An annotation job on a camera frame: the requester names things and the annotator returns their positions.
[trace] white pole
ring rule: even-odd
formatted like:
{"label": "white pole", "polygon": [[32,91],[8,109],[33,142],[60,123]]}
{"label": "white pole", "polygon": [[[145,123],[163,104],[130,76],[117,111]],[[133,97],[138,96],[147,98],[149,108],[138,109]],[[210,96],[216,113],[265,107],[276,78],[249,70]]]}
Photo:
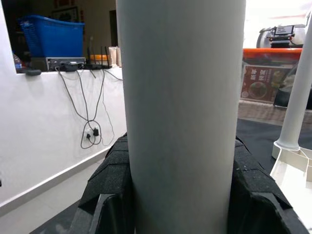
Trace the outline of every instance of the white pole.
{"label": "white pole", "polygon": [[298,139],[312,85],[312,24],[309,24],[300,56],[291,96],[288,103],[281,135],[276,144],[280,147],[299,150]]}
{"label": "white pole", "polygon": [[244,0],[118,0],[138,234],[225,234]]}

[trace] blue plastic basket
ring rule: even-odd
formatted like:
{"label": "blue plastic basket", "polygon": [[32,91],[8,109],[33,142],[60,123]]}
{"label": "blue plastic basket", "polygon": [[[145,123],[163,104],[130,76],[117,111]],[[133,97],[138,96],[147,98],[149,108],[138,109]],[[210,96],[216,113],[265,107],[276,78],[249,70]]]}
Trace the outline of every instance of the blue plastic basket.
{"label": "blue plastic basket", "polygon": [[19,23],[33,57],[82,57],[84,23],[42,16],[26,16]]}

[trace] black cable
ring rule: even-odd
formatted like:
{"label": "black cable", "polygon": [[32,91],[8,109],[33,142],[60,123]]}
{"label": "black cable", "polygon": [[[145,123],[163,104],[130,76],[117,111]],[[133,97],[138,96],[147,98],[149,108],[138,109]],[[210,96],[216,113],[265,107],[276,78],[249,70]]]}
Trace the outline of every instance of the black cable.
{"label": "black cable", "polygon": [[98,125],[98,128],[99,128],[99,136],[100,136],[100,140],[98,143],[95,143],[95,140],[96,140],[96,137],[95,137],[95,140],[94,142],[92,143],[91,146],[93,145],[99,145],[101,143],[101,140],[102,140],[102,130],[101,130],[101,126],[98,122],[95,121],[95,118],[97,117],[97,113],[98,113],[98,104],[99,104],[99,100],[101,98],[101,94],[102,94],[102,90],[103,90],[103,85],[104,85],[104,79],[105,79],[105,75],[103,74],[103,80],[102,80],[102,84],[101,84],[101,89],[100,89],[100,92],[99,92],[99,96],[98,96],[98,99],[97,99],[97,105],[96,105],[96,112],[94,114],[94,118],[92,120],[89,120],[89,114],[88,114],[88,107],[87,107],[87,100],[86,100],[86,97],[85,97],[85,94],[84,94],[84,90],[83,90],[83,86],[82,86],[82,81],[81,81],[81,76],[79,74],[79,72],[77,71],[77,74],[78,74],[78,77],[79,77],[79,81],[80,81],[80,87],[81,87],[81,91],[82,91],[82,96],[83,96],[83,99],[84,99],[84,103],[85,103],[85,106],[86,106],[86,113],[87,113],[87,123],[85,124],[84,128],[83,128],[83,131],[82,131],[82,138],[81,138],[81,142],[80,142],[80,146],[83,148],[82,146],[82,141],[83,141],[83,133],[85,131],[85,127],[86,125],[88,124],[89,127],[91,129],[93,129],[90,125],[90,122],[95,122],[97,125]]}
{"label": "black cable", "polygon": [[104,71],[107,72],[107,73],[109,73],[109,74],[111,74],[111,75],[112,75],[115,79],[117,79],[117,80],[123,80],[123,79],[118,78],[117,76],[115,76],[113,73],[109,72],[109,71],[106,70],[106,69],[104,69]]}
{"label": "black cable", "polygon": [[74,107],[74,110],[75,110],[76,114],[77,114],[79,117],[81,117],[82,119],[84,119],[85,121],[88,121],[85,117],[83,117],[81,114],[78,113],[78,111],[77,111],[77,109],[76,109],[76,106],[75,106],[75,104],[74,104],[73,98],[72,98],[72,96],[71,96],[71,94],[70,94],[70,92],[69,92],[69,90],[68,90],[68,88],[67,88],[65,79],[64,79],[63,75],[61,74],[61,72],[60,72],[59,70],[57,70],[57,71],[58,71],[58,74],[60,75],[60,77],[61,77],[62,80],[63,80],[65,89],[66,89],[67,94],[68,94],[68,96],[69,96],[69,98],[70,98],[70,101],[72,102],[72,105],[73,105],[73,107]]}
{"label": "black cable", "polygon": [[292,40],[291,40],[290,42],[291,42],[291,44],[293,44],[293,45],[295,45],[295,46],[300,46],[300,47],[303,46],[303,44],[296,44],[296,43],[293,43]]}
{"label": "black cable", "polygon": [[97,77],[94,75],[93,71],[90,70],[91,74],[93,75],[94,79],[96,79]]}
{"label": "black cable", "polygon": [[[101,84],[101,88],[100,88],[100,93],[99,93],[99,96],[98,96],[98,99],[97,99],[97,105],[96,105],[95,116],[94,116],[94,118],[93,118],[92,120],[90,120],[90,119],[89,119],[88,106],[87,106],[87,100],[86,100],[86,97],[85,97],[85,94],[84,94],[83,85],[82,85],[82,80],[81,80],[81,75],[79,74],[79,72],[76,71],[77,74],[78,74],[78,77],[79,77],[80,88],[81,88],[82,96],[83,96],[84,103],[85,103],[85,107],[86,107],[87,118],[83,117],[81,114],[78,113],[78,111],[77,111],[77,109],[76,109],[76,106],[75,106],[75,103],[74,103],[74,101],[73,101],[73,98],[72,98],[72,96],[71,96],[69,90],[68,90],[68,87],[67,87],[67,85],[66,85],[66,82],[65,82],[65,79],[64,79],[63,75],[61,74],[60,70],[57,70],[57,68],[56,68],[56,71],[58,71],[58,74],[61,76],[61,78],[62,78],[62,80],[63,80],[65,89],[66,89],[67,94],[68,94],[68,96],[69,96],[69,98],[70,98],[70,100],[71,100],[71,103],[72,103],[72,105],[73,105],[73,107],[74,107],[74,110],[75,110],[76,114],[77,114],[79,117],[81,117],[83,120],[87,121],[87,122],[85,123],[85,125],[83,126],[83,131],[82,131],[82,136],[81,136],[81,141],[80,141],[80,146],[81,146],[81,148],[82,148],[82,149],[89,149],[89,148],[91,148],[91,147],[94,146],[94,145],[99,145],[99,144],[101,143],[101,141],[102,141],[102,129],[101,129],[100,124],[99,124],[97,121],[95,121],[95,118],[97,117],[97,113],[98,113],[98,104],[99,104],[99,100],[100,100],[100,98],[101,98],[101,93],[102,93],[103,86],[104,86],[105,73],[103,72],[103,80],[102,80],[102,84]],[[91,143],[91,145],[88,146],[88,147],[83,147],[82,142],[83,142],[83,137],[84,137],[84,132],[85,132],[86,126],[89,125],[89,127],[93,130],[93,128],[92,128],[91,125],[90,125],[91,122],[94,122],[94,123],[96,123],[96,125],[98,125],[98,128],[99,128],[99,137],[100,137],[100,138],[99,138],[99,142],[96,143],[96,138],[97,138],[97,136],[94,136],[94,141],[93,141],[93,142],[92,142],[90,139],[88,139],[89,142]]]}
{"label": "black cable", "polygon": [[111,118],[110,118],[110,116],[109,116],[109,114],[108,114],[108,111],[107,111],[107,109],[106,109],[106,105],[105,105],[105,102],[104,102],[104,92],[103,92],[103,100],[102,100],[102,103],[103,103],[104,110],[105,110],[105,112],[106,112],[106,114],[107,114],[108,121],[109,121],[109,123],[110,123],[110,125],[111,125],[112,133],[113,133],[113,137],[112,137],[111,141],[110,141],[108,144],[106,144],[106,145],[105,145],[104,142],[102,141],[102,145],[103,145],[103,146],[109,146],[109,145],[113,142],[113,140],[114,140],[114,138],[115,138],[115,132],[114,132],[114,127],[113,127]]}

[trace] bottle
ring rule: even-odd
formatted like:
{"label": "bottle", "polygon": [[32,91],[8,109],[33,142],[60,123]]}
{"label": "bottle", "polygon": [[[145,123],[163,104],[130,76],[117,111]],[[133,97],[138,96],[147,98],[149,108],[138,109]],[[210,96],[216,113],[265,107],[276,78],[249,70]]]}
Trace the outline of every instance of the bottle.
{"label": "bottle", "polygon": [[15,69],[21,69],[22,65],[21,65],[21,60],[19,57],[17,57],[14,53],[13,53],[13,59],[14,59],[14,64],[15,64]]}
{"label": "bottle", "polygon": [[116,48],[117,48],[117,66],[122,67],[120,47],[117,46]]}
{"label": "bottle", "polygon": [[116,47],[109,47],[110,64],[112,67],[117,67],[117,50]]}

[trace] picture frame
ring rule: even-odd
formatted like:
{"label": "picture frame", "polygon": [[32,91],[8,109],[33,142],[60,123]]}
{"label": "picture frame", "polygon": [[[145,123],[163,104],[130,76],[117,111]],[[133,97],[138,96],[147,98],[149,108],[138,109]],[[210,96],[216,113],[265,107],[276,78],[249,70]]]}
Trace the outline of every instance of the picture frame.
{"label": "picture frame", "polygon": [[60,21],[79,22],[78,7],[70,7],[66,9],[52,11],[52,18]]}

